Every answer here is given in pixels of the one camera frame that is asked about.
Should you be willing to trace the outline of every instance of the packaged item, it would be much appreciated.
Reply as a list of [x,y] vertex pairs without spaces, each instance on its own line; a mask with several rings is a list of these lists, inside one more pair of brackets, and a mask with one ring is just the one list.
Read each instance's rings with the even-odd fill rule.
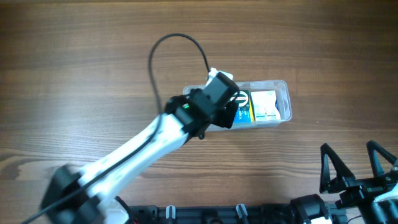
[[251,97],[254,108],[254,119],[256,121],[280,119],[274,90],[252,92]]
[[[237,94],[238,93],[235,93],[231,100],[234,100]],[[239,107],[235,115],[234,123],[250,123],[254,121],[250,91],[241,90],[235,102],[238,103]]]

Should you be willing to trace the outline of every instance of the plastic container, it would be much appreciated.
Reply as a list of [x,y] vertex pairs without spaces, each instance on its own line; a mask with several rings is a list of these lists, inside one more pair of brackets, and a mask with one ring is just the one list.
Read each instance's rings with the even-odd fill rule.
[[[285,81],[264,80],[254,82],[237,82],[236,84],[238,85],[240,90],[249,90],[250,92],[275,90],[280,119],[271,121],[252,121],[250,123],[234,123],[231,129],[220,128],[215,125],[210,125],[210,127],[206,131],[226,131],[243,128],[272,128],[278,126],[282,122],[290,121],[290,119],[292,119],[292,105],[290,104],[289,90],[287,89],[287,84]],[[204,87],[205,85],[186,86],[183,89],[183,94],[189,94],[191,89],[203,89]]]

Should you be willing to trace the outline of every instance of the brown table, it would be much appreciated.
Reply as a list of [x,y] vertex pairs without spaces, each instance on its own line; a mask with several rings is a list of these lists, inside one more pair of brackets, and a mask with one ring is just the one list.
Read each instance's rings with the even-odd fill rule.
[[[147,56],[171,32],[237,81],[285,80],[293,119],[191,140],[123,190],[128,204],[285,203],[318,193],[324,142],[357,178],[371,176],[368,140],[398,155],[397,3],[88,2],[0,5],[1,223],[36,212],[56,168],[93,162],[153,120]],[[163,103],[205,82],[184,39],[164,42],[154,67]]]

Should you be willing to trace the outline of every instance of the black cable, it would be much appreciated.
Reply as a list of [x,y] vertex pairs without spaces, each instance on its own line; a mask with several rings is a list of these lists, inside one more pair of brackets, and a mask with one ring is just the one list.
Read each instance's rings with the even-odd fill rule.
[[360,218],[360,217],[362,217],[362,215],[357,215],[357,216],[355,216],[354,218],[350,218],[350,219],[347,221],[347,224],[348,224],[349,222],[351,222],[352,220],[354,220],[354,219],[356,219],[356,218]]
[[232,103],[234,103],[235,102],[235,100],[237,99],[237,97],[239,96],[239,94],[241,94],[241,90],[238,90],[238,92],[237,92],[238,94],[235,96],[235,98],[232,100]]
[[132,215],[132,213],[131,213],[131,210],[130,210],[129,206],[124,202],[124,200],[121,199],[119,196],[116,196],[114,199],[115,199],[117,202],[119,202],[119,204],[125,209],[125,211],[126,211],[127,214],[129,215],[129,219],[128,219],[124,224],[132,224],[132,223],[134,223],[134,222],[133,222],[134,217],[133,217],[133,215]]
[[[155,53],[155,50],[156,50],[157,46],[161,42],[163,42],[165,39],[168,39],[169,37],[184,37],[184,38],[187,38],[187,39],[191,40],[193,43],[195,43],[195,45],[199,48],[199,50],[200,50],[200,52],[201,52],[201,54],[203,56],[203,59],[205,60],[206,69],[208,70],[208,72],[210,72],[210,68],[208,66],[208,62],[207,62],[207,58],[206,58],[206,55],[205,55],[205,51],[202,49],[202,47],[200,47],[199,43],[194,38],[192,38],[192,37],[190,37],[188,35],[185,35],[185,34],[169,34],[169,35],[166,35],[166,36],[162,37],[161,39],[159,39],[156,42],[156,44],[152,47],[152,50],[150,51],[149,58],[148,58],[148,74],[149,74],[150,83],[152,85],[152,88],[154,89],[154,94],[155,94],[155,98],[156,98],[156,105],[157,105],[157,110],[159,112],[159,115],[162,114],[162,105],[160,104],[160,96],[159,96],[159,92],[158,92],[157,87],[156,87],[156,82],[155,82],[154,74],[153,74],[153,71],[152,71],[152,58],[154,56],[154,53]],[[103,171],[102,173],[97,175],[94,179],[89,181],[84,186],[80,187],[78,190],[75,190],[74,192],[66,195],[65,197],[61,198],[60,200],[58,200],[58,201],[52,203],[51,205],[41,209],[36,214],[32,215],[27,220],[23,221],[22,224],[30,223],[30,222],[34,221],[36,218],[39,218],[40,216],[44,215],[48,211],[53,210],[53,209],[57,208],[58,206],[64,204],[65,202],[71,200],[72,198],[76,197],[82,191],[88,189],[95,182],[99,181],[104,176],[109,174],[112,170],[114,170],[115,168],[117,168],[118,166],[120,166],[121,164],[126,162],[127,160],[129,160],[132,156],[136,155],[139,151],[141,151],[141,149],[145,148],[148,145],[148,143],[150,143],[152,141],[152,139],[155,137],[157,131],[160,128],[160,125],[162,124],[163,117],[162,116],[158,116],[158,117],[159,117],[159,119],[157,121],[157,124],[156,124],[156,127],[154,129],[154,132],[136,150],[131,152],[129,155],[127,155],[126,157],[124,157],[123,159],[118,161],[117,163],[113,164],[111,167],[107,168],[105,171]]]

